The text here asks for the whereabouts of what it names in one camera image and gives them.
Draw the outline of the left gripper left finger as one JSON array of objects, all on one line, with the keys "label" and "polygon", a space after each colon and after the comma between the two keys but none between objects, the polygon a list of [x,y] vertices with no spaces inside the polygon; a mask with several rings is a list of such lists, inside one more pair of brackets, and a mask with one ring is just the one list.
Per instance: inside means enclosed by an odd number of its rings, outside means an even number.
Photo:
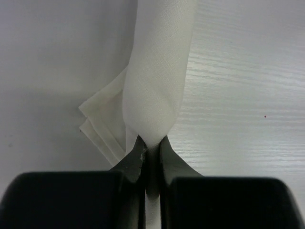
[{"label": "left gripper left finger", "polygon": [[143,229],[145,153],[132,151],[108,171],[18,175],[0,202],[3,229]]}]

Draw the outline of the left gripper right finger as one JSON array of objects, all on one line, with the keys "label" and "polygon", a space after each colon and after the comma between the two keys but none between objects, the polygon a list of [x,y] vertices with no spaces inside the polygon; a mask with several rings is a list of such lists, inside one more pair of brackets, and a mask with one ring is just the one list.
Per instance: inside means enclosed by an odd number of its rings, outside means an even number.
[{"label": "left gripper right finger", "polygon": [[288,186],[272,177],[205,177],[160,142],[163,229],[302,229]]}]

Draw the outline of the white cloth napkin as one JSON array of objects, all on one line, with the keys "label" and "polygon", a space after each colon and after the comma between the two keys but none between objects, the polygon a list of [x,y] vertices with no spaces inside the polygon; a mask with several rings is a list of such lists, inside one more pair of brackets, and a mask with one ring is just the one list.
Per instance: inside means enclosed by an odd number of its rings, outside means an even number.
[{"label": "white cloth napkin", "polygon": [[146,227],[161,227],[158,148],[175,124],[183,100],[197,2],[140,0],[128,64],[80,106],[81,131],[116,165],[136,138],[146,145]]}]

